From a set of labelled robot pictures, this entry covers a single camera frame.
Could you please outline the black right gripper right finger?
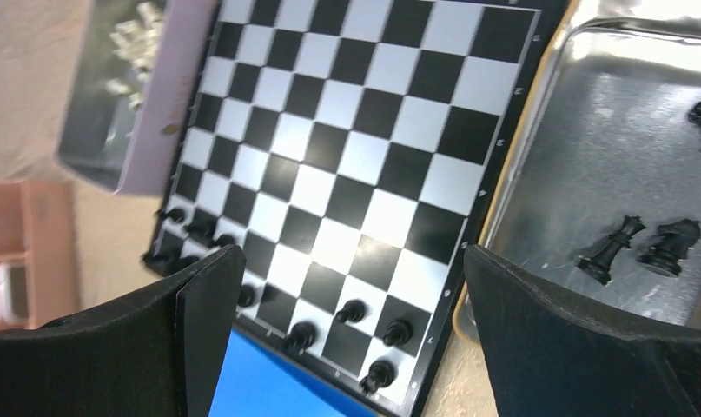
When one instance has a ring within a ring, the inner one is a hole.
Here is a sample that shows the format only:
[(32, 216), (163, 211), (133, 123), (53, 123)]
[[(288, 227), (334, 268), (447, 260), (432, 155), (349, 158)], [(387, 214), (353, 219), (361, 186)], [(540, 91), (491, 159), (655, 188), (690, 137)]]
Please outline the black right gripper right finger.
[(501, 416), (701, 416), (701, 330), (625, 312), (478, 245), (464, 273)]

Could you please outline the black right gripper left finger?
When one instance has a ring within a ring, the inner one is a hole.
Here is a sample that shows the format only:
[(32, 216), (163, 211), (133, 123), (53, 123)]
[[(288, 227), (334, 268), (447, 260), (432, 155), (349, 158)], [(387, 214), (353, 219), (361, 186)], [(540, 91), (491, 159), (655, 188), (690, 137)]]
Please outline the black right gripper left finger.
[(206, 416), (246, 259), (229, 245), (37, 329), (0, 331), (0, 416)]

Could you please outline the black chess king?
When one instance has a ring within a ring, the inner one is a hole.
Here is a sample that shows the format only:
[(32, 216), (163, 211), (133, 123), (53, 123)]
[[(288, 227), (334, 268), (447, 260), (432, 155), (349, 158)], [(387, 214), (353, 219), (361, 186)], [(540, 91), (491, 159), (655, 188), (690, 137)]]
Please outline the black chess king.
[(240, 289), (237, 306), (240, 308), (249, 308), (255, 304), (256, 290), (253, 285), (243, 284)]

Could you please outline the black pawn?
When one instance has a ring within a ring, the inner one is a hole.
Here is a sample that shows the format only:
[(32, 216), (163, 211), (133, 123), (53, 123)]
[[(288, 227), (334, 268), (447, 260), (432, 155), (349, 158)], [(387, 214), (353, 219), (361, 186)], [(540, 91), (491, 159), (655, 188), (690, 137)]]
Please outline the black pawn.
[(211, 240), (211, 247), (212, 248), (223, 248), (229, 245), (235, 245), (237, 243), (237, 239), (234, 235), (231, 234), (221, 234), (215, 237), (214, 239)]
[(174, 224), (183, 224), (187, 218), (187, 212), (184, 208), (173, 207), (173, 208), (159, 208), (154, 213), (155, 218), (159, 222), (172, 222)]
[(216, 228), (214, 219), (196, 219), (183, 227), (184, 232), (195, 239), (212, 240)]

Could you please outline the black pawn edge square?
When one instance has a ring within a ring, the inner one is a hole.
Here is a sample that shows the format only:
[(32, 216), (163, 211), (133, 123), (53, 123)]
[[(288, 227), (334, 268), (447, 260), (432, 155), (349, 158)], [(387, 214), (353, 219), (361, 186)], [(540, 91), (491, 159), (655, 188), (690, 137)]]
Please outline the black pawn edge square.
[(397, 319), (391, 321), (381, 339), (387, 347), (402, 346), (409, 342), (413, 336), (413, 326), (410, 322)]

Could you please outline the black chess piece corner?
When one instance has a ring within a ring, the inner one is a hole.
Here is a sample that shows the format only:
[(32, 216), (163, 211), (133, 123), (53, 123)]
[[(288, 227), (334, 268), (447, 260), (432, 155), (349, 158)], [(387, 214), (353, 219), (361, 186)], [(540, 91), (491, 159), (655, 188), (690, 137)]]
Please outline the black chess piece corner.
[(396, 379), (396, 367), (391, 361), (374, 361), (365, 376), (360, 380), (360, 391), (365, 395), (375, 394), (379, 389), (389, 387)]

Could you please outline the black pawn second row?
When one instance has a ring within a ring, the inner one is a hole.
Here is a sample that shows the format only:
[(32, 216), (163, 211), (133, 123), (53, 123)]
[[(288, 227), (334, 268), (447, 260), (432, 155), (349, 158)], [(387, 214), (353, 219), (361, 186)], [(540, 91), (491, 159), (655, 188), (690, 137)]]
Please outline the black pawn second row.
[(347, 301), (342, 308), (335, 313), (334, 320), (342, 323), (357, 323), (362, 321), (366, 314), (366, 303), (360, 299), (352, 299)]

